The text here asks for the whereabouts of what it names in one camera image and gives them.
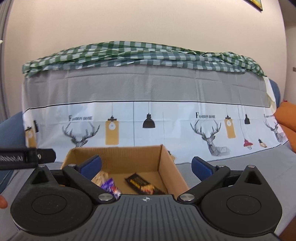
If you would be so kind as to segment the person's left hand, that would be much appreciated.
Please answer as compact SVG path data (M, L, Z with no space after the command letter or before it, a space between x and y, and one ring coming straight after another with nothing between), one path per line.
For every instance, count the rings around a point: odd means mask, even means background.
M0 195L0 209L5 209L7 207L8 207L8 202L2 195Z

